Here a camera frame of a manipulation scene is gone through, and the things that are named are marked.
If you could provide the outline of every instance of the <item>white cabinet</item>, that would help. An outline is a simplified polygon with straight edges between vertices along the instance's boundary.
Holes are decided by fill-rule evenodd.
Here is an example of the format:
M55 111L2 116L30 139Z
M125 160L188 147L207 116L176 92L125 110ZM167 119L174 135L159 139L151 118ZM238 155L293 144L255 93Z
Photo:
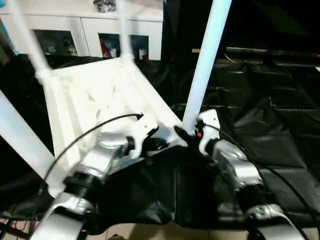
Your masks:
M145 55L151 60L160 60L163 0L125 1L127 29L131 35L135 55ZM17 0L17 2L25 14L29 28L35 30L44 52L47 46L51 46L50 39L58 38L57 42L73 45L78 56L102 57L103 51L108 51L113 56L119 55L120 49L115 43L120 33L117 11L100 13L93 6L92 0ZM17 30L8 7L0 8L0 18L15 48L20 53L27 54L26 43Z
M19 53L27 54L28 46L23 36L17 29L14 20L9 14L0 14L2 23L7 29L8 35ZM64 42L68 42L76 49L78 56L88 56L89 50L86 37L83 31L80 17L72 16L40 16L26 15L25 20L30 29L35 30L39 43L44 52L46 48L54 46L56 51L67 51L68 47L63 46ZM60 38L55 46L54 38Z
M120 26L116 19L81 18L81 20L91 56L102 57L102 48L108 47L108 41L110 46L113 44L112 49L117 49L117 37L114 35L119 36ZM139 56L137 51L140 50L141 53L142 50L149 59L160 60L162 22L128 20L127 23L133 53Z

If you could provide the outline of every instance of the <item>black tarp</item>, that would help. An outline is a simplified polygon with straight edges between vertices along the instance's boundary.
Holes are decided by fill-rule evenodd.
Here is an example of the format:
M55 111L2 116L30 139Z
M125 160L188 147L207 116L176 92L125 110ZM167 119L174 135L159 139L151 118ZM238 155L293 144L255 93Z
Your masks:
M47 56L53 68L100 61L92 57ZM182 118L194 73L186 62L137 62L158 93ZM52 151L42 87L25 55L0 70L0 89ZM216 64L202 110L215 108L221 128L257 163L281 173L320 212L320 73L315 68ZM28 216L40 178L3 141L0 206ZM298 198L276 176L262 169L281 206L304 227L315 226ZM27 183L33 176L33 183ZM23 194L17 198L22 189ZM44 196L43 209L51 198ZM110 177L101 191L99 229L118 223L165 224L197 229L239 229L233 199L219 172L192 150L174 147Z

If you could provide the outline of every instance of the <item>silver metal joint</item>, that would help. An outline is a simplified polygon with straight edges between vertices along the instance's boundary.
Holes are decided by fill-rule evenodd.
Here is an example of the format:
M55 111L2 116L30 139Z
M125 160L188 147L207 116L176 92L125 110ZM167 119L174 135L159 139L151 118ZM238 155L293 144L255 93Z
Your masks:
M274 217L279 217L279 214L283 215L284 212L281 207L277 204L258 205L249 208L245 213L244 217L254 216L257 220L267 220Z
M128 144L127 137L122 133L101 133L96 139L95 146L75 166L75 171L96 176L103 181L113 161L126 154Z
M213 159L222 171L227 171L236 191L243 186L263 185L256 166L248 161L247 156L236 145L226 140L218 141L213 149Z
M53 212L58 207L63 207L79 215L84 215L94 209L94 206L88 200L67 192L60 193L53 201L49 210Z

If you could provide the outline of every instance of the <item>black fabric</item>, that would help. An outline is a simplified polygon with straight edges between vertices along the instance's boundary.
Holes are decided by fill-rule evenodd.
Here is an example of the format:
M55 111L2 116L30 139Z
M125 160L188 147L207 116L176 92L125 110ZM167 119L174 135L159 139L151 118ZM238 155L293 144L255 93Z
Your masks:
M58 56L47 59L53 68L103 60ZM157 61L138 61L137 65L182 118L195 66ZM42 87L27 57L14 58L0 76L0 89L52 150ZM319 77L314 68L216 64L202 107L203 111L217 109L221 128L245 148L249 157L281 173L317 212L320 212L320 98L316 88ZM25 182L18 179L35 173L3 140L1 152L2 158L10 159L3 161L0 175L0 206L8 210L17 196L7 186L16 183L15 190L26 188ZM267 170L261 172L290 216L304 227L314 226L290 189ZM28 215L26 209L34 200L35 186L28 186L27 194L18 201L17 217ZM50 200L48 195L44 196L42 210ZM233 221L233 198L219 171L194 151L180 146L111 176L98 205L101 231L118 223L170 221L197 229L244 227Z
M180 1L176 37L178 58L197 60L199 54L192 53L192 49L201 48L212 2ZM304 4L288 4L285 0L233 0L218 56L224 58L227 53L233 59L229 47L314 53L316 58L320 52L316 27L319 20L314 16L319 6L319 1L314 0L307 0Z

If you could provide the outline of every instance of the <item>shelf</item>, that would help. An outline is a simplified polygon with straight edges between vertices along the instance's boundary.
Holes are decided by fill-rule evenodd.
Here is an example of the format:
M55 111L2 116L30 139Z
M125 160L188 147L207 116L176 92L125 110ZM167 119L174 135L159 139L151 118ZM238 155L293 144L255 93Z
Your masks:
M98 12L92 0L17 0L25 15L64 16L97 19L117 19L117 11ZM126 0L129 20L162 22L163 0ZM10 14L9 8L0 8L0 15Z

